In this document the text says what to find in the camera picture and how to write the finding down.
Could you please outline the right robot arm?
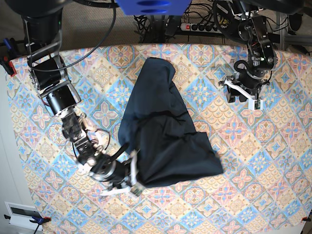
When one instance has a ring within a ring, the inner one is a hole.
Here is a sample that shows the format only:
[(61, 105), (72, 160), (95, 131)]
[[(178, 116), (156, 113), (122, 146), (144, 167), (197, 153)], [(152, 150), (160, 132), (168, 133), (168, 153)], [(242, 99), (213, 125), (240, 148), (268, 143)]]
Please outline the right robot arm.
[(81, 98), (68, 76), (68, 66), (59, 51), (62, 44), (64, 0), (9, 0), (7, 5), (23, 21), (27, 64), (32, 84), (47, 112), (62, 121), (62, 133), (71, 142), (80, 171), (93, 180), (107, 182), (101, 196), (132, 193), (139, 196), (143, 186), (137, 181), (137, 151), (119, 162), (128, 144), (113, 155), (106, 153), (103, 129), (89, 125), (86, 115), (74, 108)]

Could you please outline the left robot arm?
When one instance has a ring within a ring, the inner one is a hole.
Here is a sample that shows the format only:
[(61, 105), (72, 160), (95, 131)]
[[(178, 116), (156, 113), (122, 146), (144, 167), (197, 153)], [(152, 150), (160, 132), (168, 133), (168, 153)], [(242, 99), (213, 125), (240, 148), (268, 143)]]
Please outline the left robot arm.
[(215, 0), (213, 18), (217, 29), (228, 39), (246, 46), (248, 56), (234, 63), (234, 74), (219, 82), (226, 87), (229, 103), (251, 101), (255, 109), (262, 103), (260, 92), (271, 83), (277, 64), (273, 43), (269, 39), (262, 8), (242, 0)]

